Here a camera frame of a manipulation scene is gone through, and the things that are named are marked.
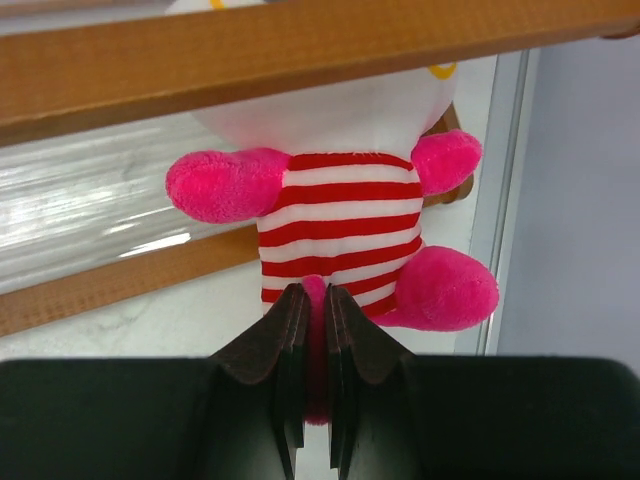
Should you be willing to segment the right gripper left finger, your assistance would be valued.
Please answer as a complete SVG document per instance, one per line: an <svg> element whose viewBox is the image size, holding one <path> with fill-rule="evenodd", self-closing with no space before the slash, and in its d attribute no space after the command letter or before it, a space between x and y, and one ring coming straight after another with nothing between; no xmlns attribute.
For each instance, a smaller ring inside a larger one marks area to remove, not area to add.
<svg viewBox="0 0 640 480"><path fill-rule="evenodd" d="M293 479L304 445L306 293L287 287L271 309L212 356L211 479Z"/></svg>

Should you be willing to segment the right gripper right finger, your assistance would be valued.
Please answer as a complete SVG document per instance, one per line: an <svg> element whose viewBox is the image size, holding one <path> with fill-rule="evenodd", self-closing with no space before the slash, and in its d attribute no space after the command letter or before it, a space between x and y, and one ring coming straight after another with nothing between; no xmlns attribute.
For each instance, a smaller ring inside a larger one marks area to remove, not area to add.
<svg viewBox="0 0 640 480"><path fill-rule="evenodd" d="M340 287L325 299L330 465L340 479L416 473L403 362L412 354Z"/></svg>

